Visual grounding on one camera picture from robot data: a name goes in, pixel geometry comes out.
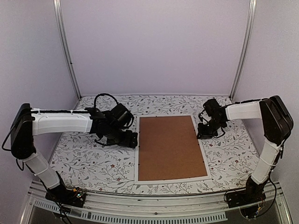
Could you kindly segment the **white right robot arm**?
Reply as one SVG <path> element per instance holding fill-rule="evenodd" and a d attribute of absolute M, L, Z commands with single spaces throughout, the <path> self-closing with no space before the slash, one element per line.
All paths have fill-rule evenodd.
<path fill-rule="evenodd" d="M 203 104 L 209 120 L 199 114 L 198 139 L 219 138 L 218 129 L 227 127 L 227 122 L 239 119 L 261 119 L 264 145 L 257 166 L 250 176 L 256 185 L 265 183 L 269 173 L 276 166 L 284 150 L 284 143 L 290 137 L 294 122 L 280 96 L 253 99 L 220 106 L 216 99 Z"/>

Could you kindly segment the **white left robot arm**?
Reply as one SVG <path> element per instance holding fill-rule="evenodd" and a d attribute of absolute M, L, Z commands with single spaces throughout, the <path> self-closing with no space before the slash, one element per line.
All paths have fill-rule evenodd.
<path fill-rule="evenodd" d="M 69 191 L 62 187 L 56 171 L 48 159 L 60 133 L 88 133 L 97 136 L 96 143 L 106 138 L 105 146 L 135 148 L 136 132 L 129 128 L 133 114 L 122 104 L 110 111 L 96 107 L 83 110 L 43 110 L 33 108 L 29 103 L 20 106 L 5 140 L 10 141 L 12 156 L 27 165 L 35 176 L 51 189 L 51 194 L 60 203 L 69 199 Z"/>

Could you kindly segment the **aluminium corner post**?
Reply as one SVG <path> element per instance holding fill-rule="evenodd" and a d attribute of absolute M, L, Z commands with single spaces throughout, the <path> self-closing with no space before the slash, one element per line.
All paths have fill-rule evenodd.
<path fill-rule="evenodd" d="M 255 20 L 256 4 L 257 4 L 257 0 L 249 1 L 249 10 L 248 10 L 248 16 L 247 16 L 247 20 L 246 20 L 245 33 L 244 33 L 244 38 L 243 38 L 243 43 L 242 43 L 242 48 L 241 48 L 241 54 L 239 57 L 232 89 L 231 89 L 231 92 L 229 95 L 231 100 L 234 100 L 234 98 L 236 96 L 236 92 L 237 92 L 237 89 L 238 89 L 238 86 L 239 86 L 239 83 L 241 80 L 241 76 L 242 76 L 243 67 L 245 65 L 245 60 L 246 60 L 249 42 L 250 42 L 253 25 L 254 25 L 254 20 Z"/>
<path fill-rule="evenodd" d="M 60 36 L 60 41 L 61 41 L 62 48 L 63 48 L 64 58 L 65 58 L 67 70 L 69 72 L 70 79 L 71 79 L 71 84 L 74 88 L 76 97 L 78 99 L 81 99 L 82 95 L 81 95 L 81 92 L 79 89 L 79 84 L 78 84 L 78 81 L 76 78 L 76 74 L 75 74 L 75 70 L 74 70 L 73 62 L 72 62 L 72 58 L 71 58 L 71 53 L 70 53 L 68 42 L 67 42 L 61 1 L 53 0 L 53 6 L 54 6 L 55 18 L 57 21 L 57 28 L 58 28 L 58 32 L 59 32 L 59 36 Z"/>

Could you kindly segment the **right aluminium corner post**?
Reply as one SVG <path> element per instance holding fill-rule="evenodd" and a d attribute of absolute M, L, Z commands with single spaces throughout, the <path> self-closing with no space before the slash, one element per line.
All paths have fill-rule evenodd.
<path fill-rule="evenodd" d="M 256 4 L 257 4 L 257 0 L 249 1 L 249 10 L 248 10 L 248 16 L 247 16 L 247 20 L 246 20 L 245 33 L 244 33 L 244 38 L 243 38 L 243 43 L 242 43 L 242 48 L 241 48 L 241 54 L 239 57 L 232 89 L 231 89 L 231 92 L 229 95 L 231 100 L 234 100 L 234 98 L 236 96 L 236 92 L 237 92 L 237 89 L 238 89 L 238 86 L 239 86 L 239 83 L 241 80 L 241 76 L 242 76 L 243 67 L 245 65 L 245 60 L 246 60 L 249 42 L 250 42 L 253 25 L 254 25 L 254 20 L 255 20 Z"/>

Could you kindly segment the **left aluminium corner post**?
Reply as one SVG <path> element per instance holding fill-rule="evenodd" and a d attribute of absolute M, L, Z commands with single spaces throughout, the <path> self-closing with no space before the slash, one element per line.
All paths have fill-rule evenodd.
<path fill-rule="evenodd" d="M 61 41 L 62 48 L 63 48 L 64 58 L 65 58 L 67 70 L 69 72 L 70 79 L 71 79 L 71 84 L 74 88 L 76 97 L 78 99 L 81 99 L 82 95 L 81 95 L 81 92 L 79 89 L 79 84 L 78 84 L 78 81 L 76 78 L 76 74 L 75 74 L 75 70 L 74 70 L 73 62 L 72 62 L 72 58 L 71 58 L 71 53 L 70 53 L 68 42 L 67 42 L 61 1 L 53 0 L 53 6 L 54 6 L 55 18 L 57 21 L 57 28 L 58 28 L 58 32 L 59 32 L 59 36 L 60 36 L 60 41 Z"/>

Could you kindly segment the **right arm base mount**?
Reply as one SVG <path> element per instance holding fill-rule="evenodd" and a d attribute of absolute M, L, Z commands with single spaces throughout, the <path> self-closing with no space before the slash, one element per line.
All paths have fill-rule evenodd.
<path fill-rule="evenodd" d="M 256 203 L 266 199 L 264 187 L 268 180 L 261 184 L 255 183 L 251 177 L 246 181 L 245 190 L 225 193 L 224 201 L 229 208 L 239 207 L 251 203 Z"/>

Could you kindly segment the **floral patterned table mat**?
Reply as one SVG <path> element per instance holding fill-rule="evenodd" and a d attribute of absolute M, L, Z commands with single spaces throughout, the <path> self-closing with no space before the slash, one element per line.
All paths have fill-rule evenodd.
<path fill-rule="evenodd" d="M 190 114 L 195 122 L 207 96 L 116 95 L 95 99 L 83 97 L 78 109 L 96 105 L 101 110 L 124 104 L 135 116 Z M 203 140 L 201 145 L 211 179 L 174 184 L 136 184 L 135 152 L 125 147 L 104 147 L 95 135 L 64 133 L 50 160 L 50 165 L 69 187 L 122 194 L 178 195 L 217 192 L 243 188 L 259 159 L 258 151 L 241 120 L 230 121 L 225 135 Z"/>

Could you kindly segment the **front aluminium rail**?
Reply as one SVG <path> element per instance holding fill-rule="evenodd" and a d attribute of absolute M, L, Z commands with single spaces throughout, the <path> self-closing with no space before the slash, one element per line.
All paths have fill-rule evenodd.
<path fill-rule="evenodd" d="M 46 199 L 40 182 L 33 181 L 21 214 L 22 224 L 293 224 L 280 184 L 268 183 L 266 199 L 232 207 L 228 192 L 142 196 L 88 191 L 83 207 Z"/>

